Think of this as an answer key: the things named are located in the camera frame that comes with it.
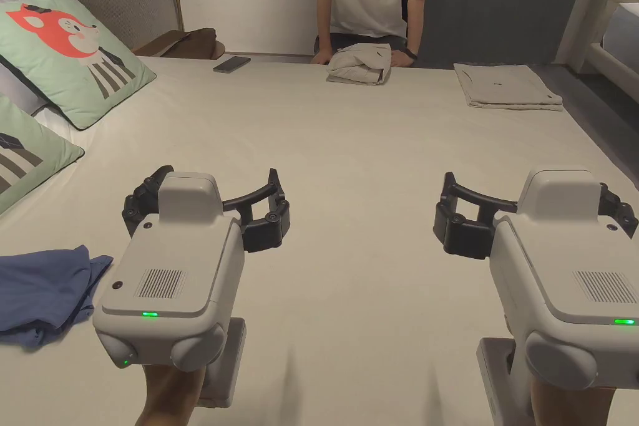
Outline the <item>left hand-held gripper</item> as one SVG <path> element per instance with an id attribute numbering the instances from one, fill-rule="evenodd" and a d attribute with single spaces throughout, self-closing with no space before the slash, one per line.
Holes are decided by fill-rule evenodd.
<path id="1" fill-rule="evenodd" d="M 264 200 L 268 213 L 256 219 Z M 232 316 L 245 251 L 277 248 L 290 229 L 277 170 L 222 202 L 211 175 L 162 166 L 125 197 L 122 217 L 132 238 L 92 317 L 101 344 L 119 369 L 204 369 L 198 404 L 228 408 L 246 337 L 245 320 Z"/>

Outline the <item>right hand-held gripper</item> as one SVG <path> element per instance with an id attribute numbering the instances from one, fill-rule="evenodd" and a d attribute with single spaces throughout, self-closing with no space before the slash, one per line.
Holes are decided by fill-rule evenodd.
<path id="1" fill-rule="evenodd" d="M 476 219 L 458 200 L 478 206 Z M 512 335 L 476 351 L 495 425 L 533 424 L 532 378 L 638 387 L 638 245 L 627 235 L 637 228 L 632 206 L 583 168 L 532 170 L 518 206 L 444 175 L 433 233 L 448 254 L 490 256 Z"/>

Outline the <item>person's left hand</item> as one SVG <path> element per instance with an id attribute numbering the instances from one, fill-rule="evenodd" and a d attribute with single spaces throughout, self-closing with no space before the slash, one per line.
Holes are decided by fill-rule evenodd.
<path id="1" fill-rule="evenodd" d="M 183 372 L 168 365 L 144 365 L 146 400 L 136 425 L 187 425 L 196 407 L 205 369 Z"/>

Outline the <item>person's right hand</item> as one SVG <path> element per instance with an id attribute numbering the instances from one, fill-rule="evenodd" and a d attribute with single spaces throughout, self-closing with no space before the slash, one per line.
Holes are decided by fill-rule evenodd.
<path id="1" fill-rule="evenodd" d="M 536 378 L 530 395 L 536 425 L 606 425 L 616 390 L 563 390 Z"/>

